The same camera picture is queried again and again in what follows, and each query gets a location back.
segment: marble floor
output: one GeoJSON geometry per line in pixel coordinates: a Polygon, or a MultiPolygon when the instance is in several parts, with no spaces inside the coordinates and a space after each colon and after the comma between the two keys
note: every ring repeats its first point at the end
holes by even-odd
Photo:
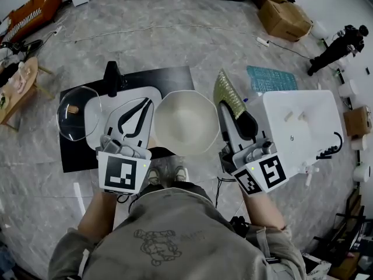
{"type": "MultiPolygon", "coordinates": [[[[337,95],[339,80],[330,68],[309,77],[305,73],[306,59],[272,44],[269,48],[259,45],[253,36],[270,39],[307,57],[318,55],[323,47],[312,36],[297,43],[268,36],[256,13],[250,1],[91,0],[77,8],[62,8],[56,23],[29,38],[46,39],[48,32],[64,26],[38,55],[40,64],[54,71],[52,76],[41,73],[39,82],[55,94],[55,99],[37,93],[16,116],[15,124],[20,125],[17,134],[0,128],[0,226],[21,267],[46,278],[57,241],[82,217],[74,183],[80,185],[85,207],[97,189],[97,170],[63,173],[55,113],[60,91],[102,79],[110,60],[118,63],[122,73],[188,65],[195,89],[210,99],[222,67],[241,97],[249,100],[255,95],[247,65],[281,69],[295,75],[299,89],[316,89],[318,83],[330,89],[342,116],[346,108],[337,95]],[[137,31],[93,37],[124,30],[137,31]]],[[[174,156],[156,160],[153,165],[161,166],[165,176],[179,164],[186,166],[191,181],[214,199],[216,176],[223,175],[218,157],[223,146],[219,137],[203,155],[174,156]]],[[[353,188],[355,164],[347,140],[332,160],[316,164],[320,172],[309,187],[305,186],[305,176],[297,175],[270,193],[300,249],[309,250],[312,237],[328,231],[334,214],[343,210],[353,188]]],[[[227,219],[247,216],[237,183],[223,183],[218,210],[227,219]]],[[[127,214],[128,204],[118,204],[115,224],[127,214]]]]}

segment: gray t-shirt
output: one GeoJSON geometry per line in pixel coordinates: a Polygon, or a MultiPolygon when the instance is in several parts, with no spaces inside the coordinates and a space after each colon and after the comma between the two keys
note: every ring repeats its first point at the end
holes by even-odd
{"type": "Polygon", "coordinates": [[[70,230],[53,253],[48,278],[78,274],[110,280],[306,277],[302,256],[285,233],[251,226],[244,239],[211,201],[179,188],[141,197],[100,242],[70,230]],[[269,264],[269,257],[280,262],[269,264]]]}

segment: white cylinder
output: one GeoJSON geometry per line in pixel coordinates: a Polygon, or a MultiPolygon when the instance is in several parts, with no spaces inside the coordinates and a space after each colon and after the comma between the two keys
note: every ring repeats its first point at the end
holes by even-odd
{"type": "Polygon", "coordinates": [[[314,26],[311,29],[311,34],[318,40],[325,39],[328,37],[328,32],[323,24],[319,21],[314,21],[314,26]]]}
{"type": "Polygon", "coordinates": [[[354,170],[353,180],[359,183],[366,183],[371,177],[371,166],[369,164],[362,163],[357,166],[354,170]]]}
{"type": "Polygon", "coordinates": [[[358,94],[356,82],[354,80],[349,80],[345,84],[342,84],[338,88],[340,97],[350,97],[358,94]]]}
{"type": "Polygon", "coordinates": [[[353,150],[355,151],[364,151],[367,149],[368,147],[368,142],[367,142],[367,136],[364,135],[363,137],[361,138],[357,138],[357,139],[353,139],[351,141],[351,147],[353,150]]]}

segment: glass pot lid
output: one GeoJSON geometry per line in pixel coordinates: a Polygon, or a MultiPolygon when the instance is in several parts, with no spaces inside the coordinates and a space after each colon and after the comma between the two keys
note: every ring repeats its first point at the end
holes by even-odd
{"type": "Polygon", "coordinates": [[[100,96],[95,90],[86,86],[72,89],[57,110],[59,132],[70,141],[84,139],[96,129],[101,111],[100,96]]]}

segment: person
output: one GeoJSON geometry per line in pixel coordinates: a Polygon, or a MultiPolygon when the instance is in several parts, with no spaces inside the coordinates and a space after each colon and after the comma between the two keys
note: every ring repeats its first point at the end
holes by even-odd
{"type": "Polygon", "coordinates": [[[78,229],[57,244],[49,279],[306,279],[301,253],[266,194],[244,194],[252,224],[243,238],[183,167],[169,188],[156,169],[147,178],[114,231],[117,196],[95,194],[78,229]]]}
{"type": "Polygon", "coordinates": [[[352,25],[347,25],[344,30],[338,32],[338,38],[319,57],[311,59],[311,67],[308,75],[312,76],[319,69],[337,61],[338,59],[353,53],[354,57],[364,48],[364,37],[368,36],[367,27],[361,25],[357,30],[352,25]]]}

